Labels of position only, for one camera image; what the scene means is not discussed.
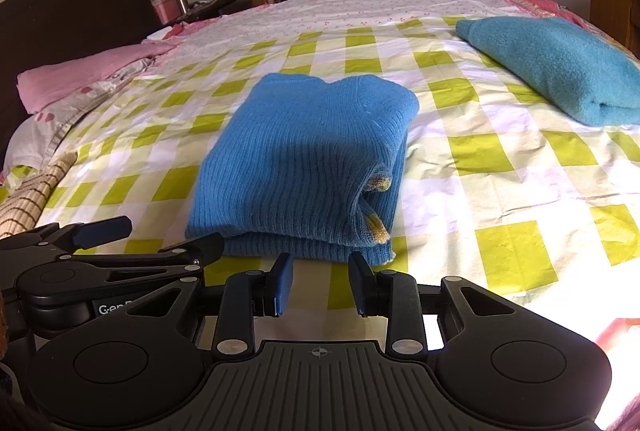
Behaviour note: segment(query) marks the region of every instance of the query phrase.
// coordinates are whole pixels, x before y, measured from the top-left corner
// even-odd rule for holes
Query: pink box
[[[162,24],[167,24],[182,14],[178,0],[156,0],[152,5]]]

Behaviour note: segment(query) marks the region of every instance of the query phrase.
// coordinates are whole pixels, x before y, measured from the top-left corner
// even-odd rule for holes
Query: pink blanket
[[[595,34],[599,38],[603,39],[607,43],[615,46],[622,50],[622,52],[626,53],[627,56],[635,58],[635,56],[624,46],[620,45],[615,39],[613,39],[609,34],[601,31],[596,26],[592,25],[588,21],[584,20],[574,12],[567,10],[565,8],[561,8],[553,0],[503,0],[508,4],[517,5],[518,7],[530,12],[534,16],[539,18],[564,18],[567,21],[571,21],[571,23],[576,24],[577,26]]]
[[[168,52],[175,45],[151,42],[121,46],[99,54],[46,65],[18,75],[18,93],[27,112],[35,114],[84,86],[103,81],[126,65]]]

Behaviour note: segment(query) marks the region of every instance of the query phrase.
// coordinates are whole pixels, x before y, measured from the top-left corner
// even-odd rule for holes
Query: bedsheet
[[[260,77],[372,73],[420,102],[385,268],[427,284],[464,276],[591,339],[637,318],[640,126],[572,121],[454,34],[465,10],[526,14],[519,8],[437,1],[292,0],[202,29],[68,134],[58,151],[78,150],[78,162],[39,223],[129,216],[131,237],[98,252],[179,241],[198,166]],[[272,262],[226,257],[206,280]],[[345,265],[298,260],[294,277],[286,315],[258,319],[258,340],[384,341],[385,321],[353,310]]]

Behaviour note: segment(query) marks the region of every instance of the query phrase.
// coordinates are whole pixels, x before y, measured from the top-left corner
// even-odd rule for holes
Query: green checkered bedsheet
[[[0,186],[0,204],[14,191],[20,183],[30,176],[37,175],[40,171],[31,166],[14,166],[10,169],[4,182]]]
[[[462,275],[523,304],[560,292],[568,308],[555,319],[584,322],[580,281],[630,263],[625,270],[639,270],[640,135],[567,118],[456,38],[459,19],[307,32],[137,78],[63,141],[58,152],[78,150],[78,162],[41,223],[129,216],[131,237],[97,252],[155,251],[179,241],[200,162],[263,75],[331,82],[372,73],[409,87],[420,102],[388,267],[420,283]],[[207,283],[271,262],[226,257],[207,268]],[[377,318],[356,318],[345,265],[298,260],[295,278],[278,337],[381,337]],[[554,318],[548,307],[541,311]]]

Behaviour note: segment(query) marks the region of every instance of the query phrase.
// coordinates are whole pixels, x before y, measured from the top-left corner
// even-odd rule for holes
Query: folded blue sweater
[[[640,123],[640,71],[619,49],[561,18],[462,20],[456,34],[589,126]]]
[[[266,75],[200,167],[186,236],[218,231],[230,255],[390,261],[417,112],[413,92],[371,75]]]

